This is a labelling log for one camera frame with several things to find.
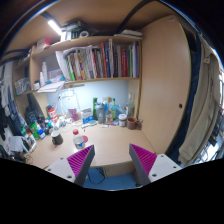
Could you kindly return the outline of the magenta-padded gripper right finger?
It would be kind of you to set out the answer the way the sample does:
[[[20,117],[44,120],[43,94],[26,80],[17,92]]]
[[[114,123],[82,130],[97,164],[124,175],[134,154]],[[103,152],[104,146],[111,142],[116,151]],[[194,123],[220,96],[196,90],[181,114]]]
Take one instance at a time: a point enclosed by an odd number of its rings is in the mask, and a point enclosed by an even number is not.
[[[181,167],[165,154],[155,155],[134,144],[129,145],[129,154],[142,186],[181,170]]]

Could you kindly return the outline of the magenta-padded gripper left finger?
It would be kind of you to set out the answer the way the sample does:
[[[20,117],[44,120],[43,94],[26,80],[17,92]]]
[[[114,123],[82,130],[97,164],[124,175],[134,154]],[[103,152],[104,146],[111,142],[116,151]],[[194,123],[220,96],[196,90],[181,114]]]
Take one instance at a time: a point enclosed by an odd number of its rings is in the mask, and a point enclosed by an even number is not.
[[[48,166],[46,171],[82,186],[94,156],[94,146],[90,145],[68,158],[59,158]]]

